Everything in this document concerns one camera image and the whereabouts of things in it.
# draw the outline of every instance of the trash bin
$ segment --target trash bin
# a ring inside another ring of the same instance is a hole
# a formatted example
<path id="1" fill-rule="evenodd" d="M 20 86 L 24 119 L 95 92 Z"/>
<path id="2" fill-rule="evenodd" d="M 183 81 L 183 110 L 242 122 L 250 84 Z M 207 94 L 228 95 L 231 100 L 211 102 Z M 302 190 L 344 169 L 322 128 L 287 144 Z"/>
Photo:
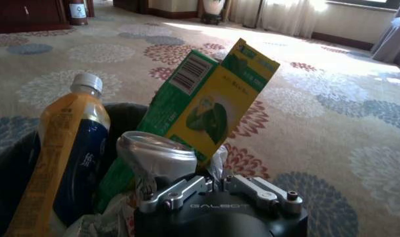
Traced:
<path id="1" fill-rule="evenodd" d="M 107 104 L 111 117 L 111 131 L 106 155 L 99 167 L 98 181 L 102 180 L 116 159 L 116 140 L 126 131 L 135 130 L 148 107 L 132 103 Z M 0 154 L 0 236 L 7 231 L 30 181 L 40 152 L 38 132 L 31 132 Z"/>

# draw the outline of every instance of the plastic bottle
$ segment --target plastic bottle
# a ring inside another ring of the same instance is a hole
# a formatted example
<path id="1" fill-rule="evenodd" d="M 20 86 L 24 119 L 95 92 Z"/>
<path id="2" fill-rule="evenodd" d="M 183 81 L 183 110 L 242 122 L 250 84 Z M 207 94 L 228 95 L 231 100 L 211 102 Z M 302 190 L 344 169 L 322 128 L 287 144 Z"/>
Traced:
<path id="1" fill-rule="evenodd" d="M 52 217 L 68 226 L 92 211 L 96 171 L 111 127 L 102 89 L 98 76 L 79 74 L 72 92 L 43 112 L 42 151 L 7 236 L 47 236 Z"/>

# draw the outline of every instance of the baseboard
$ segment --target baseboard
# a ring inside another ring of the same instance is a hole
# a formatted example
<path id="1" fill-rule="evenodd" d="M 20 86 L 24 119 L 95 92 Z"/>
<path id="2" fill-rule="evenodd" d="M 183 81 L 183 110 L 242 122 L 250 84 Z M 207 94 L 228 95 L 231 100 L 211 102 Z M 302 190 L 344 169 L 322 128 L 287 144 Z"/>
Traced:
<path id="1" fill-rule="evenodd" d="M 314 32 L 312 33 L 312 38 L 316 40 L 323 40 L 331 43 L 336 43 L 344 46 L 350 46 L 354 48 L 360 48 L 364 50 L 371 50 L 374 43 L 368 43 L 368 42 L 363 42 L 359 40 L 354 40 L 354 39 L 348 39 L 348 38 L 343 38 L 339 36 L 332 36 L 324 33 L 319 33 L 319 32 Z"/>
<path id="2" fill-rule="evenodd" d="M 42 24 L 42 25 L 0 25 L 0 34 L 4 33 L 18 33 L 30 31 L 54 31 L 54 30 L 67 30 L 71 29 L 70 24 Z"/>
<path id="3" fill-rule="evenodd" d="M 179 11 L 179 12 L 171 12 L 171 11 L 164 11 L 156 8 L 150 8 L 148 9 L 148 14 L 160 16 L 168 19 L 186 19 L 186 18 L 195 18 L 198 17 L 198 12 L 196 11 Z"/>

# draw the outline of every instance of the white bottle cap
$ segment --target white bottle cap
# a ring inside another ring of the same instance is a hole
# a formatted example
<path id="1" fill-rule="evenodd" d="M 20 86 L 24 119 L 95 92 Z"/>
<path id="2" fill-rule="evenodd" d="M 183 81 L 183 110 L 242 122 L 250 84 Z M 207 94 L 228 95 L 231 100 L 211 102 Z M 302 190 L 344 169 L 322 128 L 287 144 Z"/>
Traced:
<path id="1" fill-rule="evenodd" d="M 91 73 L 80 73 L 75 76 L 72 86 L 75 85 L 84 85 L 90 86 L 95 90 L 102 93 L 103 90 L 103 81 L 102 79 Z"/>

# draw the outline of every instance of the patterned carpet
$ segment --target patterned carpet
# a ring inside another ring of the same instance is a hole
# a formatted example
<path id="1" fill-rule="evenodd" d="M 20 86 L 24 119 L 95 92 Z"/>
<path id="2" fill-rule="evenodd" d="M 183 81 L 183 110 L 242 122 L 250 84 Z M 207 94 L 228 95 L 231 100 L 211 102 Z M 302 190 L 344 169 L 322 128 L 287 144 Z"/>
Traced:
<path id="1" fill-rule="evenodd" d="M 227 140 L 227 169 L 295 189 L 311 237 L 400 236 L 400 69 L 322 41 L 138 15 L 96 2 L 72 30 L 0 35 L 0 152 L 38 125 L 74 76 L 106 102 L 148 104 L 192 49 L 224 58 L 239 37 L 282 63 Z"/>

